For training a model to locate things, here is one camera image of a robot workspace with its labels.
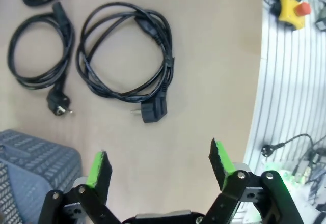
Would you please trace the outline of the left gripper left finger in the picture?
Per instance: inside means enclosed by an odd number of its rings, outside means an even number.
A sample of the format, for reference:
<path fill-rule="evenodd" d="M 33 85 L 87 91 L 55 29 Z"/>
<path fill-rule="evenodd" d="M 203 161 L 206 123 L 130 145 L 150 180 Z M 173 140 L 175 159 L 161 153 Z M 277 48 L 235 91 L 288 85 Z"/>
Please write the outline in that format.
<path fill-rule="evenodd" d="M 120 223 L 106 206 L 111 176 L 106 151 L 97 152 L 84 184 L 67 193 L 51 190 L 46 194 L 38 223 L 82 223 L 86 217 L 93 223 Z"/>

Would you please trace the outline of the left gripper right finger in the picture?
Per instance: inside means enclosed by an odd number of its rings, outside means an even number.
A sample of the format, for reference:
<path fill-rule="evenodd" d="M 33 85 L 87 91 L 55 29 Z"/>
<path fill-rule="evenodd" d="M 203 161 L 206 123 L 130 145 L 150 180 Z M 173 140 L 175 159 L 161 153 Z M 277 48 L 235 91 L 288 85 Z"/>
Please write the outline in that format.
<path fill-rule="evenodd" d="M 208 156 L 220 187 L 203 223 L 231 223 L 241 203 L 252 203 L 263 223 L 303 223 L 300 213 L 277 171 L 260 176 L 235 167 L 224 145 L 212 140 Z"/>

